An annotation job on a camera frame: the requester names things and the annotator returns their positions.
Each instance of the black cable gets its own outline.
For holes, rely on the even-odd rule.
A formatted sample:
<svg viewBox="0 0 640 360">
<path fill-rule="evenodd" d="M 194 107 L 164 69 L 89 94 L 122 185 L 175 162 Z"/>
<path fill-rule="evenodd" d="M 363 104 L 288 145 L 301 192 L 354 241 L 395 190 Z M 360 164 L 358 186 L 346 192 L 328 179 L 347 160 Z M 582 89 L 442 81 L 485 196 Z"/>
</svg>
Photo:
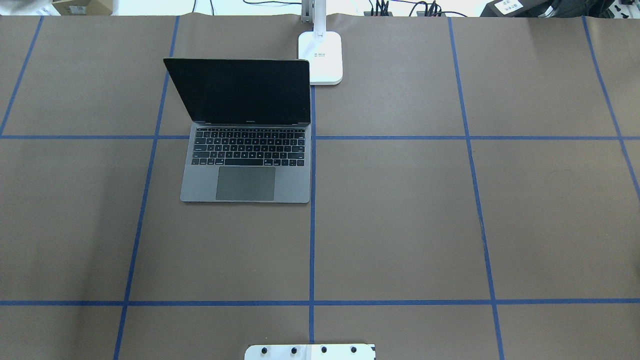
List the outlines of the black cable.
<svg viewBox="0 0 640 360">
<path fill-rule="evenodd" d="M 424 5 L 424 12 L 427 12 L 427 7 L 429 6 L 429 4 L 427 4 L 426 1 L 418 1 L 417 3 L 411 3 L 413 4 L 413 8 L 411 8 L 411 11 L 409 12 L 409 16 L 411 16 L 411 14 L 413 14 L 413 11 L 415 10 L 415 7 L 423 4 Z"/>
<path fill-rule="evenodd" d="M 249 4 L 249 5 L 260 5 L 260 4 L 284 4 L 284 5 L 302 5 L 302 3 L 288 3 L 285 1 L 259 1 L 257 3 L 250 3 L 247 0 L 242 0 L 243 3 L 245 4 Z"/>
<path fill-rule="evenodd" d="M 443 13 L 457 13 L 458 15 L 462 15 L 462 16 L 464 16 L 464 17 L 468 17 L 468 16 L 466 16 L 465 14 L 463 14 L 463 13 L 459 13 L 459 12 L 436 12 L 436 13 L 434 13 L 432 16 L 440 16 L 440 14 L 443 14 Z"/>
</svg>

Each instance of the blue tape line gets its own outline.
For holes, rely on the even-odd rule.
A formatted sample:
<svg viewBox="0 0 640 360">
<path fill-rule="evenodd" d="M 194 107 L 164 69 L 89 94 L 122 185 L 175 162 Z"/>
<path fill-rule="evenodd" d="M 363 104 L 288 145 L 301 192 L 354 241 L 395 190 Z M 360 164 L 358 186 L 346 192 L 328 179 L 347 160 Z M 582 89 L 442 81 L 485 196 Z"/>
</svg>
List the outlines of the blue tape line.
<svg viewBox="0 0 640 360">
<path fill-rule="evenodd" d="M 486 277 L 489 283 L 489 295 L 492 301 L 493 325 L 495 327 L 495 339 L 498 345 L 498 355 L 500 360 L 504 360 L 504 349 L 502 347 L 502 333 L 500 331 L 500 319 L 498 317 L 498 306 L 495 303 L 495 290 L 493 288 L 493 275 L 491 271 L 491 260 L 489 258 L 489 246 L 486 241 L 486 232 L 484 230 L 484 217 L 482 213 L 482 204 L 480 203 L 480 193 L 478 191 L 478 183 L 476 176 L 476 165 L 474 163 L 473 150 L 471 148 L 471 138 L 469 133 L 469 125 L 467 122 L 467 108 L 465 106 L 465 97 L 462 92 L 462 80 L 460 79 L 460 67 L 458 65 L 458 53 L 456 51 L 456 39 L 453 33 L 453 24 L 451 18 L 447 18 L 449 23 L 449 37 L 451 38 L 451 51 L 453 54 L 453 65 L 456 71 L 456 82 L 458 83 L 458 96 L 460 97 L 460 109 L 462 112 L 462 122 L 465 128 L 465 136 L 467 138 L 467 154 L 469 156 L 469 166 L 471 167 L 471 180 L 474 185 L 474 194 L 476 196 L 476 209 L 478 219 L 480 221 L 480 230 L 482 233 L 482 242 L 484 245 L 484 264 L 486 267 Z"/>
<path fill-rule="evenodd" d="M 321 135 L 318 140 L 464 140 L 464 136 L 403 136 L 403 135 Z"/>
<path fill-rule="evenodd" d="M 498 305 L 545 305 L 545 304 L 640 304 L 640 299 L 504 299 Z"/>
<path fill-rule="evenodd" d="M 0 300 L 0 306 L 122 306 L 123 303 L 94 300 Z"/>
<path fill-rule="evenodd" d="M 574 299 L 468 299 L 468 300 L 314 300 L 315 306 L 487 306 L 487 305 L 555 305 L 555 304 L 640 304 L 640 298 Z M 309 306 L 308 300 L 139 300 L 127 307 L 251 307 Z M 0 306 L 123 306 L 124 301 L 101 300 L 0 300 Z"/>
<path fill-rule="evenodd" d="M 472 135 L 471 140 L 617 140 L 617 136 L 493 136 Z"/>
<path fill-rule="evenodd" d="M 316 305 L 318 306 L 449 306 L 491 304 L 491 300 L 316 300 Z"/>
<path fill-rule="evenodd" d="M 178 25 L 180 24 L 180 17 L 175 17 L 175 24 L 173 25 L 173 36 L 171 40 L 171 49 L 169 50 L 169 55 L 173 54 L 173 49 L 175 48 L 175 39 L 178 34 Z M 120 325 L 118 326 L 118 336 L 116 337 L 116 345 L 113 351 L 113 360 L 118 360 L 120 357 L 120 346 L 122 344 L 122 334 L 124 333 L 124 324 L 127 321 L 127 308 L 129 306 L 129 296 L 131 295 L 131 283 L 133 282 L 133 273 L 136 268 L 136 258 L 138 257 L 138 247 L 140 245 L 140 234 L 142 233 L 142 223 L 145 217 L 145 210 L 147 207 L 147 197 L 149 192 L 149 184 L 151 182 L 151 173 L 154 168 L 154 160 L 156 157 L 156 149 L 158 142 L 158 134 L 160 133 L 160 126 L 162 123 L 162 114 L 164 110 L 164 98 L 166 96 L 166 89 L 169 84 L 169 73 L 164 73 L 164 85 L 162 89 L 162 95 L 160 98 L 160 105 L 158 107 L 158 116 L 156 120 L 156 131 L 154 135 L 154 143 L 151 146 L 151 156 L 149 157 L 149 165 L 147 168 L 147 178 L 145 180 L 145 188 L 142 193 L 142 203 L 140 205 L 140 215 L 138 216 L 138 226 L 136 228 L 136 237 L 133 242 L 133 250 L 131 253 L 131 262 L 129 263 L 129 275 L 127 276 L 127 286 L 124 294 L 124 304 L 122 305 L 122 313 L 120 315 Z"/>
<path fill-rule="evenodd" d="M 605 85 L 604 79 L 602 78 L 602 74 L 600 73 L 600 66 L 598 66 L 598 59 L 596 59 L 596 53 L 593 50 L 593 43 L 591 42 L 591 34 L 589 34 L 589 25 L 587 25 L 587 18 L 585 16 L 582 16 L 582 25 L 584 26 L 584 34 L 587 36 L 587 43 L 589 44 L 589 51 L 591 52 L 591 59 L 593 60 L 593 66 L 596 69 L 596 75 L 598 76 L 598 81 L 600 82 L 600 88 L 602 88 L 602 93 L 604 94 L 604 98 L 607 101 L 609 114 L 611 115 L 613 126 L 616 128 L 616 134 L 618 134 L 620 147 L 622 148 L 622 153 L 625 157 L 625 161 L 627 162 L 627 168 L 629 169 L 631 180 L 633 181 L 634 187 L 636 188 L 636 195 L 638 196 L 638 200 L 640 200 L 640 186 L 638 185 L 636 172 L 634 172 L 634 167 L 631 164 L 631 159 L 629 158 L 629 154 L 627 152 L 627 146 L 625 146 L 625 141 L 622 137 L 622 132 L 620 131 L 620 125 L 618 124 L 618 119 L 616 118 L 616 114 L 613 111 L 613 106 L 611 105 L 611 100 L 609 98 L 609 92 L 607 91 L 607 86 Z"/>
<path fill-rule="evenodd" d="M 311 86 L 311 219 L 309 234 L 309 343 L 315 343 L 316 300 L 316 87 Z"/>
<path fill-rule="evenodd" d="M 38 27 L 36 27 L 36 32 L 33 34 L 33 38 L 31 39 L 31 45 L 29 45 L 29 51 L 27 51 L 27 56 L 25 56 L 24 62 L 22 62 L 22 68 L 20 69 L 18 80 L 16 80 L 15 86 L 13 87 L 13 92 L 11 94 L 11 98 L 9 99 L 9 105 L 7 105 L 6 111 L 4 112 L 2 124 L 0 124 L 0 135 L 4 133 L 4 127 L 6 126 L 7 120 L 9 120 L 9 114 L 11 114 L 11 108 L 13 107 L 15 96 L 18 94 L 18 89 L 20 88 L 20 83 L 22 82 L 24 71 L 27 69 L 27 64 L 29 63 L 29 59 L 31 57 L 31 53 L 33 52 L 33 48 L 36 45 L 36 39 L 38 38 L 38 34 L 40 34 L 40 29 L 42 28 L 43 21 L 44 21 L 44 16 L 41 16 L 40 20 L 38 21 Z"/>
<path fill-rule="evenodd" d="M 267 300 L 267 301 L 129 301 L 129 306 L 308 306 L 307 300 Z"/>
</svg>

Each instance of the grid line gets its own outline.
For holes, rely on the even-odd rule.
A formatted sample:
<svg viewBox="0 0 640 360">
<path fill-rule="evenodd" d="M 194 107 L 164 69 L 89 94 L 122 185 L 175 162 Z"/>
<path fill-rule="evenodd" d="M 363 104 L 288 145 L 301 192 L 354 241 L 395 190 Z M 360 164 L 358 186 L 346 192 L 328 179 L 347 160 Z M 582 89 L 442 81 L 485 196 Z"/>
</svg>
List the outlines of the grid line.
<svg viewBox="0 0 640 360">
<path fill-rule="evenodd" d="M 4 133 L 4 127 L 6 126 L 6 122 L 9 120 L 9 115 L 11 114 L 11 108 L 13 107 L 13 102 L 15 100 L 16 95 L 18 95 L 18 89 L 20 88 L 22 77 L 24 76 L 24 72 L 27 70 L 27 64 L 29 63 L 29 59 L 31 57 L 31 53 L 33 52 L 33 48 L 36 45 L 36 40 L 38 39 L 38 35 L 40 34 L 40 29 L 42 28 L 43 21 L 44 21 L 44 16 L 40 16 L 40 20 L 38 21 L 38 26 L 36 27 L 36 31 L 33 33 L 33 38 L 31 39 L 29 50 L 27 51 L 27 56 L 24 57 L 24 62 L 22 62 L 22 68 L 20 69 L 20 74 L 18 75 L 18 79 L 15 81 L 13 92 L 11 93 L 11 97 L 9 98 L 9 104 L 6 106 L 6 111 L 4 112 L 2 124 L 0 124 L 0 136 L 2 135 L 2 133 Z"/>
<path fill-rule="evenodd" d="M 458 52 L 456 50 L 456 37 L 453 33 L 453 23 L 451 18 L 447 18 L 449 23 L 449 37 L 451 38 L 451 51 L 453 54 L 453 67 L 456 71 L 456 82 L 458 84 L 458 97 L 460 98 L 460 110 L 462 112 L 462 123 L 465 128 L 465 138 L 467 142 L 467 154 L 469 157 L 469 167 L 471 169 L 471 180 L 474 186 L 474 195 L 476 198 L 476 209 L 478 220 L 480 221 L 480 232 L 482 235 L 482 243 L 484 247 L 484 265 L 486 267 L 486 278 L 489 285 L 489 296 L 491 296 L 491 308 L 493 312 L 493 326 L 495 327 L 495 339 L 498 346 L 498 356 L 500 360 L 504 360 L 504 349 L 502 347 L 502 333 L 500 331 L 500 318 L 498 316 L 498 305 L 495 302 L 495 290 L 493 288 L 493 275 L 491 271 L 491 259 L 489 257 L 489 246 L 486 241 L 486 231 L 484 230 L 484 217 L 482 213 L 482 204 L 480 202 L 480 193 L 478 190 L 478 182 L 476 176 L 476 164 L 474 163 L 473 150 L 471 148 L 471 137 L 469 133 L 469 124 L 467 122 L 467 108 L 465 106 L 465 97 L 462 91 L 462 80 L 460 79 L 460 66 L 458 64 Z"/>
<path fill-rule="evenodd" d="M 309 232 L 309 343 L 316 341 L 315 307 L 316 301 L 316 87 L 311 86 L 311 210 Z"/>
<path fill-rule="evenodd" d="M 618 134 L 618 140 L 620 141 L 622 154 L 624 155 L 625 161 L 627 162 L 627 168 L 629 169 L 629 174 L 631 175 L 631 181 L 633 181 L 634 187 L 636 188 L 636 195 L 638 197 L 638 200 L 640 200 L 640 186 L 638 185 L 636 173 L 634 172 L 634 167 L 631 164 L 631 159 L 629 158 L 629 153 L 627 152 L 627 146 L 625 145 L 625 140 L 622 137 L 622 132 L 620 131 L 620 125 L 618 124 L 616 113 L 613 111 L 613 105 L 611 104 L 611 99 L 609 98 L 607 85 L 605 85 L 604 83 L 604 79 L 602 78 L 602 73 L 600 72 L 600 66 L 598 66 L 598 59 L 596 58 L 596 52 L 593 49 L 593 43 L 591 42 L 591 34 L 589 33 L 589 25 L 587 24 L 587 18 L 585 16 L 582 16 L 582 25 L 584 26 L 584 34 L 587 36 L 587 43 L 589 44 L 589 51 L 591 52 L 591 59 L 593 60 L 593 66 L 596 70 L 598 81 L 600 82 L 600 88 L 602 88 L 604 99 L 607 101 L 607 107 L 609 109 L 609 114 L 611 115 L 611 120 L 613 121 L 613 126 L 616 128 L 616 134 Z"/>
<path fill-rule="evenodd" d="M 173 56 L 173 50 L 175 49 L 175 39 L 178 34 L 178 25 L 180 24 L 180 17 L 175 17 L 175 23 L 173 25 L 173 36 L 171 40 L 171 48 L 169 50 L 169 57 Z M 118 326 L 118 335 L 116 337 L 116 345 L 113 351 L 113 360 L 118 360 L 120 356 L 120 345 L 122 344 L 122 335 L 124 333 L 124 325 L 127 320 L 127 310 L 129 308 L 129 296 L 131 295 L 131 283 L 133 282 L 133 273 L 136 268 L 136 258 L 138 257 L 138 246 L 140 244 L 140 234 L 142 233 L 142 223 L 145 217 L 145 210 L 147 207 L 147 196 L 149 192 L 149 184 L 151 182 L 151 174 L 154 168 L 154 160 L 156 157 L 156 149 L 158 136 L 160 134 L 160 125 L 162 123 L 162 114 L 164 111 L 164 98 L 166 97 L 166 89 L 169 84 L 169 72 L 164 72 L 164 85 L 162 89 L 162 95 L 160 97 L 160 105 L 158 106 L 158 115 L 156 120 L 156 131 L 154 133 L 154 142 L 151 146 L 151 155 L 149 157 L 149 165 L 147 169 L 147 179 L 145 180 L 145 188 L 142 193 L 142 202 L 140 204 L 140 215 L 138 217 L 138 226 L 136 228 L 136 237 L 133 243 L 133 250 L 131 253 L 131 262 L 129 264 L 129 275 L 127 276 L 127 286 L 124 294 L 124 303 L 122 304 L 122 313 L 120 315 L 120 325 Z"/>
</svg>

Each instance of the silver laptop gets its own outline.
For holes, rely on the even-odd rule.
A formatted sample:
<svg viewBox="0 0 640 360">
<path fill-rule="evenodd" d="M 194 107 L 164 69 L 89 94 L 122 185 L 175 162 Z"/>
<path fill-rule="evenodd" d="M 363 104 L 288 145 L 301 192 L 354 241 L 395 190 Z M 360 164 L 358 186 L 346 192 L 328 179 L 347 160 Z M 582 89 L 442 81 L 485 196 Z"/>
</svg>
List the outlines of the silver laptop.
<svg viewBox="0 0 640 360">
<path fill-rule="evenodd" d="M 184 202 L 309 202 L 306 60 L 165 58 L 193 124 Z"/>
</svg>

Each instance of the laptop screen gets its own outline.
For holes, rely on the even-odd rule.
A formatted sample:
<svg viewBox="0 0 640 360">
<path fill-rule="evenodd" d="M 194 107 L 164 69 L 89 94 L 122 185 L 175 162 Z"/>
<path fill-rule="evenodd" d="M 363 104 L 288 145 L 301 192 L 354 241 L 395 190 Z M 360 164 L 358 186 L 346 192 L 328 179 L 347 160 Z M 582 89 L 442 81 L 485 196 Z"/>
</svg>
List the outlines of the laptop screen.
<svg viewBox="0 0 640 360">
<path fill-rule="evenodd" d="M 311 121 L 306 60 L 165 58 L 195 122 L 290 125 Z"/>
</svg>

